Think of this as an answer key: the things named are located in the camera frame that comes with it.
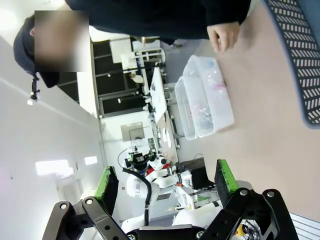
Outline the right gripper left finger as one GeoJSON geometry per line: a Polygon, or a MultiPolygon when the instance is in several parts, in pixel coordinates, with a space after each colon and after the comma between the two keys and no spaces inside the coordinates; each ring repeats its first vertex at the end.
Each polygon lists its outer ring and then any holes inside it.
{"type": "Polygon", "coordinates": [[[113,166],[104,169],[93,195],[57,202],[45,228],[44,240],[79,240],[85,229],[94,228],[103,240],[127,240],[113,219],[119,181],[113,166]]]}

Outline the person's left hand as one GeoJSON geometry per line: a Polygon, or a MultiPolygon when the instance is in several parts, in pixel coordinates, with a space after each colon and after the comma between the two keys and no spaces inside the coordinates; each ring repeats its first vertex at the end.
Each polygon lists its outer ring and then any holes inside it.
{"type": "Polygon", "coordinates": [[[207,27],[209,40],[216,53],[232,49],[238,41],[240,25],[238,22],[222,23],[207,27]]]}

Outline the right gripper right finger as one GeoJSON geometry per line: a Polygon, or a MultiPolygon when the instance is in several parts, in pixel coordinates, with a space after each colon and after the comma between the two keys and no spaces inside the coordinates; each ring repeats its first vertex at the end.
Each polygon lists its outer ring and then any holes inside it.
{"type": "Polygon", "coordinates": [[[267,189],[258,194],[240,187],[227,161],[218,159],[214,183],[222,210],[204,231],[201,240],[230,240],[243,220],[258,225],[262,240],[297,240],[298,234],[281,193],[267,189]]]}

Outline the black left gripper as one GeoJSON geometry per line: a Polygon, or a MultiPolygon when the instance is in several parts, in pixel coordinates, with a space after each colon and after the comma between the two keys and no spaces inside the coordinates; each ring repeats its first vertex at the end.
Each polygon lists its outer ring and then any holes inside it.
{"type": "MultiPolygon", "coordinates": [[[[154,152],[152,150],[149,151],[148,157],[152,158],[154,156],[154,152]]],[[[148,169],[148,158],[144,158],[143,156],[139,156],[133,159],[133,152],[128,153],[128,161],[130,162],[134,171],[139,173],[140,175],[144,175],[148,169]]]]}

